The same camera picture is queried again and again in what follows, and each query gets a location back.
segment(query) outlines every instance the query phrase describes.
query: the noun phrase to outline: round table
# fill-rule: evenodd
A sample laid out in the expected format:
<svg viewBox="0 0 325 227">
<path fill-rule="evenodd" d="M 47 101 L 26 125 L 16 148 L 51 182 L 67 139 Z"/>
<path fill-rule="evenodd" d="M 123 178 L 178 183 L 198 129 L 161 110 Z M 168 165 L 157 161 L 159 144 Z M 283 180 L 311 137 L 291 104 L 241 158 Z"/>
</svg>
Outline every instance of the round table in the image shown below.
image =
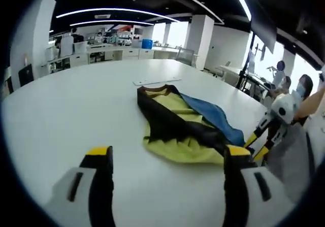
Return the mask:
<svg viewBox="0 0 325 227">
<path fill-rule="evenodd" d="M 111 61 L 48 75 L 9 95 L 2 107 L 8 150 L 31 197 L 44 207 L 53 185 L 89 149 L 111 145 L 117 226 L 221 226 L 222 167 L 176 164 L 142 145 L 146 121 L 133 82 L 172 77 L 181 80 L 168 84 L 181 93 L 220 106 L 246 140 L 266 111 L 234 87 L 170 59 Z"/>
</svg>

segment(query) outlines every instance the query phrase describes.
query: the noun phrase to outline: face mask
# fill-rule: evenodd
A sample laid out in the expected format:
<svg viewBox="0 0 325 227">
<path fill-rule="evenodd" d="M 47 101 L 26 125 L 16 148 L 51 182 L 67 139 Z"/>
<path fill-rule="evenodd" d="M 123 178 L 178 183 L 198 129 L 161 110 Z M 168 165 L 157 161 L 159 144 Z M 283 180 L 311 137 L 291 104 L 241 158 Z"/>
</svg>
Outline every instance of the face mask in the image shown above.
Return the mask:
<svg viewBox="0 0 325 227">
<path fill-rule="evenodd" d="M 306 89 L 305 89 L 305 87 L 303 86 L 303 84 L 298 83 L 298 86 L 297 86 L 297 88 L 296 88 L 296 92 L 299 93 L 299 95 L 300 95 L 301 97 L 303 97 L 304 94 L 305 94 L 305 91 L 306 91 Z"/>
</svg>

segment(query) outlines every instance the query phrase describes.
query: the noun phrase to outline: black ceiling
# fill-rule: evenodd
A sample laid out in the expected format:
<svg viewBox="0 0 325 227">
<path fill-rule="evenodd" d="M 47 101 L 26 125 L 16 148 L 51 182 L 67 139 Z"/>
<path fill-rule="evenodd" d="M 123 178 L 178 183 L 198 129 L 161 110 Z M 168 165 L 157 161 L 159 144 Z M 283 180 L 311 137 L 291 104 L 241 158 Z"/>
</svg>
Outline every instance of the black ceiling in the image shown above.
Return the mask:
<svg viewBox="0 0 325 227">
<path fill-rule="evenodd" d="M 95 20 L 95 14 L 111 14 L 111 19 L 145 21 L 154 16 L 132 12 L 103 11 L 86 12 L 56 19 L 55 16 L 70 11 L 88 8 L 130 8 L 169 15 L 176 13 L 207 14 L 213 17 L 204 8 L 192 0 L 56 0 L 56 7 L 51 28 L 54 33 L 70 29 L 70 24 Z M 242 16 L 246 18 L 238 0 L 198 0 L 212 10 L 226 26 L 234 25 L 229 16 Z M 325 1 L 324 0 L 247 0 L 248 3 L 258 1 L 267 11 L 278 28 L 296 37 L 308 46 L 320 59 L 325 60 Z M 308 33 L 297 31 L 298 23 Z"/>
</svg>

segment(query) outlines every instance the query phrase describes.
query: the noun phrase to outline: white table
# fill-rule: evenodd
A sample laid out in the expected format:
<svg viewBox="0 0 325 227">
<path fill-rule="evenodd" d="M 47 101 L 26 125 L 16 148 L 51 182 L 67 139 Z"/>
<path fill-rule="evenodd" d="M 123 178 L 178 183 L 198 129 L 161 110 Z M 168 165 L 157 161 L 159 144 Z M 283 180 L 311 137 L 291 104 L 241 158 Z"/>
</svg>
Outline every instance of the white table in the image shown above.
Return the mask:
<svg viewBox="0 0 325 227">
<path fill-rule="evenodd" d="M 223 108 L 246 140 L 266 111 L 243 92 L 175 60 L 112 61 L 51 74 L 3 102 L 9 154 L 32 198 L 45 206 L 53 185 L 90 148 L 112 145 L 117 226 L 221 226 L 222 166 L 176 164 L 142 145 L 146 121 L 132 82 L 173 76 L 182 79 L 170 82 L 180 92 Z"/>
</svg>

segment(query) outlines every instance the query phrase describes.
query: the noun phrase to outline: window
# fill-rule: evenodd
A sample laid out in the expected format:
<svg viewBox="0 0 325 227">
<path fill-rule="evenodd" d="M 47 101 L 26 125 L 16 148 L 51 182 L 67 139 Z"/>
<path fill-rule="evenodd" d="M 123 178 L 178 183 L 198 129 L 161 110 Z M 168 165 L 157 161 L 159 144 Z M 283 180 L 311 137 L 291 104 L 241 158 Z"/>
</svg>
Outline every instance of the window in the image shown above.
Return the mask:
<svg viewBox="0 0 325 227">
<path fill-rule="evenodd" d="M 152 40 L 163 43 L 166 23 L 159 23 L 153 26 Z"/>
<path fill-rule="evenodd" d="M 273 72 L 267 70 L 268 67 L 275 67 L 280 60 L 283 59 L 284 54 L 284 46 L 278 42 L 275 43 L 273 54 L 271 51 L 266 48 L 264 59 L 261 60 L 262 56 L 262 48 L 264 43 L 258 36 L 255 36 L 254 44 L 253 44 L 253 53 L 256 52 L 256 47 L 258 45 L 258 51 L 255 57 L 255 73 L 261 77 L 264 77 L 266 80 L 272 82 L 273 81 Z"/>
<path fill-rule="evenodd" d="M 184 47 L 188 22 L 173 22 L 168 34 L 167 43 L 171 46 Z"/>
<path fill-rule="evenodd" d="M 299 79 L 303 74 L 308 75 L 313 81 L 313 89 L 310 93 L 310 95 L 312 95 L 317 92 L 318 89 L 319 72 L 315 70 L 306 60 L 304 60 L 301 56 L 297 54 L 295 57 L 294 69 L 292 70 L 291 74 L 290 92 L 296 89 Z"/>
</svg>

